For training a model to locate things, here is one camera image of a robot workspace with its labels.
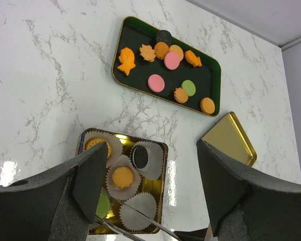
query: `green cookie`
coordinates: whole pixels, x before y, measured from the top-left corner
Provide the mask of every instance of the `green cookie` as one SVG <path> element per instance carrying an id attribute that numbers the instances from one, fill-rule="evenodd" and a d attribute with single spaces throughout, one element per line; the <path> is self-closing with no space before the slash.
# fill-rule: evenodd
<path id="1" fill-rule="evenodd" d="M 181 87 L 186 90 L 188 96 L 193 96 L 196 92 L 195 84 L 190 80 L 184 80 Z"/>
<path id="2" fill-rule="evenodd" d="M 110 202 L 108 197 L 105 194 L 100 193 L 96 215 L 100 218 L 104 218 L 107 216 L 109 210 L 110 210 Z"/>

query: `white marble surface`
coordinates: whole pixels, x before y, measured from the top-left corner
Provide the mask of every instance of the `white marble surface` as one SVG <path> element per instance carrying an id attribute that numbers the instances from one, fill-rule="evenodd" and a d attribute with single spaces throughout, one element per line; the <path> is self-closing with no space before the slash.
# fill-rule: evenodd
<path id="1" fill-rule="evenodd" d="M 130 15 L 219 61 L 218 117 L 113 80 L 121 21 Z M 97 127 L 165 142 L 170 150 L 163 224 L 174 230 L 204 228 L 209 219 L 195 143 L 229 111 L 257 151 L 254 167 L 301 183 L 278 47 L 183 0 L 0 1 L 0 185 L 73 157 L 79 134 Z M 162 233 L 142 237 L 170 240 Z"/>

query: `pink round cookie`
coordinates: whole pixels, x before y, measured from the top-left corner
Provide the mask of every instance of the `pink round cookie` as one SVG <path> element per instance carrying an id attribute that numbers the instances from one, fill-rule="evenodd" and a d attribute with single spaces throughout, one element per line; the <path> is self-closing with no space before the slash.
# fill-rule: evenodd
<path id="1" fill-rule="evenodd" d="M 167 53 L 164 58 L 165 66 L 169 70 L 177 69 L 177 67 L 180 65 L 180 61 L 180 56 L 175 52 Z"/>
<path id="2" fill-rule="evenodd" d="M 147 83 L 148 83 L 149 88 L 156 93 L 161 92 L 165 87 L 165 82 L 164 82 L 163 78 L 160 77 L 158 74 L 152 74 L 148 78 Z"/>

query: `paper cupcake liner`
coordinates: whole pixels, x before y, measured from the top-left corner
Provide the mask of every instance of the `paper cupcake liner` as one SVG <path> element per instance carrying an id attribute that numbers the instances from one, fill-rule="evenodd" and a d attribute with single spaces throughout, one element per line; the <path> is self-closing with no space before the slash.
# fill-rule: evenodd
<path id="1" fill-rule="evenodd" d="M 148 153 L 147 165 L 143 169 L 137 169 L 138 172 L 150 180 L 154 181 L 158 179 L 162 174 L 164 162 L 164 152 L 162 148 L 154 142 L 137 142 L 130 151 L 130 157 L 136 146 L 145 147 Z"/>
<path id="2" fill-rule="evenodd" d="M 120 139 L 116 136 L 106 133 L 106 132 L 98 132 L 98 131 L 91 131 L 85 134 L 84 138 L 84 145 L 82 151 L 85 150 L 85 146 L 87 141 L 93 138 L 104 138 L 107 140 L 111 146 L 111 154 L 110 157 L 107 159 L 106 167 L 111 167 L 118 159 L 118 157 L 122 153 L 122 143 Z"/>
<path id="3" fill-rule="evenodd" d="M 135 197 L 127 200 L 125 204 L 133 207 L 145 216 L 154 220 L 157 212 L 157 204 L 155 198 L 147 192 L 142 192 Z M 122 224 L 130 231 L 138 231 L 147 228 L 151 222 L 139 216 L 129 207 L 122 206 L 119 211 L 119 217 Z"/>
<path id="4" fill-rule="evenodd" d="M 119 187 L 114 186 L 112 182 L 112 173 L 119 167 L 128 167 L 132 171 L 133 182 L 129 187 L 124 187 L 123 189 L 120 189 Z M 122 155 L 118 158 L 115 164 L 111 166 L 106 176 L 106 186 L 109 195 L 119 200 L 127 200 L 133 197 L 137 192 L 140 182 L 140 175 L 130 163 L 130 159 L 128 158 L 128 156 L 125 155 Z"/>

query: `tongs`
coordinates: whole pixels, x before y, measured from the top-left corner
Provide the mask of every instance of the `tongs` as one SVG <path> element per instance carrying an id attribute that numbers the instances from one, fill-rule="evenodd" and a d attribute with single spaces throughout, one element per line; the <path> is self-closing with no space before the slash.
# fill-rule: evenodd
<path id="1" fill-rule="evenodd" d="M 148 218 L 147 216 L 145 216 L 143 213 L 139 212 L 138 210 L 134 209 L 133 207 L 125 204 L 124 202 L 116 199 L 116 198 L 113 198 L 111 196 L 109 196 L 107 193 L 103 192 L 103 194 L 105 194 L 110 200 L 112 201 L 116 201 L 118 202 L 119 204 L 121 204 L 122 206 L 126 206 L 128 207 L 131 211 L 133 211 L 134 213 L 136 213 L 137 215 L 143 217 L 144 219 L 146 219 L 147 221 L 149 221 L 150 223 L 152 223 L 153 225 L 155 225 L 156 227 L 158 227 L 159 229 L 161 229 L 162 231 L 164 231 L 165 233 L 167 233 L 168 235 L 170 235 L 171 237 L 175 238 L 176 240 L 178 241 L 182 241 L 176 234 L 174 234 L 172 231 L 170 231 L 169 229 L 165 228 L 164 226 L 160 225 L 158 222 L 155 222 L 154 220 L 151 220 L 150 218 Z M 115 226 L 114 224 L 112 223 L 109 223 L 107 222 L 106 220 L 100 218 L 99 216 L 95 216 L 95 222 L 98 223 L 98 224 L 101 224 L 103 226 L 106 226 L 107 228 L 109 228 L 110 230 L 112 230 L 113 232 L 115 232 L 116 234 L 121 234 L 131 240 L 135 240 L 135 241 L 145 241 L 144 239 L 142 238 L 139 238 L 135 235 L 133 235 L 132 233 L 129 233 L 117 226 Z"/>

